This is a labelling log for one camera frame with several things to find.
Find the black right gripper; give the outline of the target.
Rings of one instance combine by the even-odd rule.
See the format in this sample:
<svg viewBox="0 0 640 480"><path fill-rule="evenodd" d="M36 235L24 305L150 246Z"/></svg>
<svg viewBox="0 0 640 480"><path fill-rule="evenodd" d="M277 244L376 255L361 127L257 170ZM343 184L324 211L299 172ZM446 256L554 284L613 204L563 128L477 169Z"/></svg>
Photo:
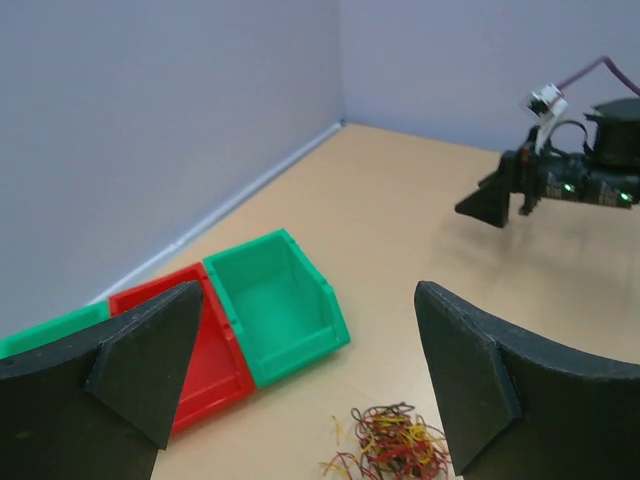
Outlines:
<svg viewBox="0 0 640 480"><path fill-rule="evenodd" d="M639 203L639 170L596 164L583 154L534 155L524 149L505 152L496 171L458 202L454 211L496 228L508 223L510 195L524 195L518 210L529 216L542 199L611 208Z"/></svg>

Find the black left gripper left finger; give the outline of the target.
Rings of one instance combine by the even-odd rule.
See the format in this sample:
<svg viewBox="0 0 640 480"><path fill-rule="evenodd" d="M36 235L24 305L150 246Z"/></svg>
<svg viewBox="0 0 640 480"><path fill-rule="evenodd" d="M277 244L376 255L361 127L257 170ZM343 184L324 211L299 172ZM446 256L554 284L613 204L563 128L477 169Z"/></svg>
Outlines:
<svg viewBox="0 0 640 480"><path fill-rule="evenodd" d="M148 479L166 449L203 293L181 283L1 361L4 479Z"/></svg>

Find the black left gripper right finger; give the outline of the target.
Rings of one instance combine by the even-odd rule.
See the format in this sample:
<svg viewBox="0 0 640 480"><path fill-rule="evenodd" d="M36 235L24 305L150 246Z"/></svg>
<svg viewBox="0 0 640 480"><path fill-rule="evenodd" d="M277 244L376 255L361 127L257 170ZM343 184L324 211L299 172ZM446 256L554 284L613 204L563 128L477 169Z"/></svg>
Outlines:
<svg viewBox="0 0 640 480"><path fill-rule="evenodd" d="M414 307L456 475L635 479L639 368L489 314L432 281Z"/></svg>

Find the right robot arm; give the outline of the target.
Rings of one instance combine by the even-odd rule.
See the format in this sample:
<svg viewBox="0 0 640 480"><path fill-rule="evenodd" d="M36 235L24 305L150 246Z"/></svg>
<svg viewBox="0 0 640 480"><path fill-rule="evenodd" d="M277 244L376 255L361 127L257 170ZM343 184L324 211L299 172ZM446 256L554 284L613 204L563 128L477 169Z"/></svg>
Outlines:
<svg viewBox="0 0 640 480"><path fill-rule="evenodd" d="M592 144L579 152L555 147L540 126L530 129L516 150L502 153L497 169L455 205L458 214L497 228L507 225L510 199L530 215L542 199L630 209L639 203L639 99L623 98L593 108Z"/></svg>

